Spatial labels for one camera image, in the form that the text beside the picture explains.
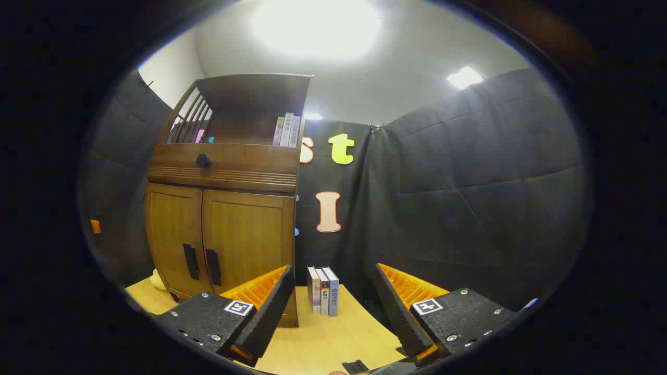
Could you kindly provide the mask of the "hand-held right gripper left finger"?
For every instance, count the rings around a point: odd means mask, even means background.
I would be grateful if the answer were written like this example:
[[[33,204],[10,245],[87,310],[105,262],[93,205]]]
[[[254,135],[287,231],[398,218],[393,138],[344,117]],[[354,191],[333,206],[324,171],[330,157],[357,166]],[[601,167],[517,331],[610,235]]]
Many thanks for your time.
[[[295,287],[291,265],[221,294],[199,292],[153,320],[185,342],[254,367],[264,356]]]

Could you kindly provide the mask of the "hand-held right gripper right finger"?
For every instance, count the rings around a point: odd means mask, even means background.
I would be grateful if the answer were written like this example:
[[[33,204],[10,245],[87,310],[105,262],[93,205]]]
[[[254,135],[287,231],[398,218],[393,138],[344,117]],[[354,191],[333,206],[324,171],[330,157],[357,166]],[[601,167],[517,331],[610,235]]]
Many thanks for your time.
[[[485,342],[515,312],[471,288],[448,291],[377,263],[373,283],[395,335],[416,365],[430,365]]]

